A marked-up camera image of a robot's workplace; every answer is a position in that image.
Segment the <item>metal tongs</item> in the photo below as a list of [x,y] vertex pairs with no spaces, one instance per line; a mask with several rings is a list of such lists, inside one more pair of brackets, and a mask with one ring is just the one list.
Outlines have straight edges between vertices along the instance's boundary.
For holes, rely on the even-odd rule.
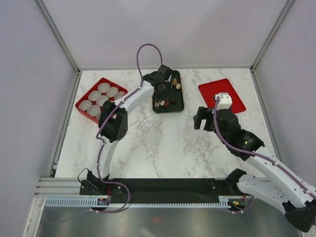
[[173,78],[160,83],[154,93],[154,106],[159,107],[161,100],[169,100],[173,88]]

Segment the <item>dark brown square chocolate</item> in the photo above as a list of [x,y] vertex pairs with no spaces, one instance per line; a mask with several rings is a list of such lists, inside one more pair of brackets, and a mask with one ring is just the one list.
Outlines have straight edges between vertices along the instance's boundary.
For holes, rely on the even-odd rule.
[[170,103],[165,103],[163,107],[167,109],[169,106],[170,106]]

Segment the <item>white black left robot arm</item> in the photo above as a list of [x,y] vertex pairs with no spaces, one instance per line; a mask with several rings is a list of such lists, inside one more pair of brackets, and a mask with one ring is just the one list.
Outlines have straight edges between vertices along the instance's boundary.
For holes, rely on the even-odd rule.
[[127,134],[128,116],[143,101],[163,92],[172,72],[171,68],[160,65],[157,71],[142,76],[140,86],[133,91],[103,104],[96,135],[101,142],[99,152],[87,178],[81,181],[80,195],[107,195],[109,188],[118,184],[109,180],[110,166],[119,141]]

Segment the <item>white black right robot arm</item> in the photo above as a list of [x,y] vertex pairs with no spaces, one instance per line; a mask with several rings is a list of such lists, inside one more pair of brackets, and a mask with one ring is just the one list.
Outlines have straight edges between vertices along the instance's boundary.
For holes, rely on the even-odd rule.
[[296,229],[307,233],[316,223],[316,188],[307,183],[280,160],[255,134],[241,128],[231,109],[199,107],[193,117],[194,129],[214,132],[234,156],[263,173],[273,187],[263,184],[245,172],[229,179],[226,190],[232,195],[247,193],[275,207]]

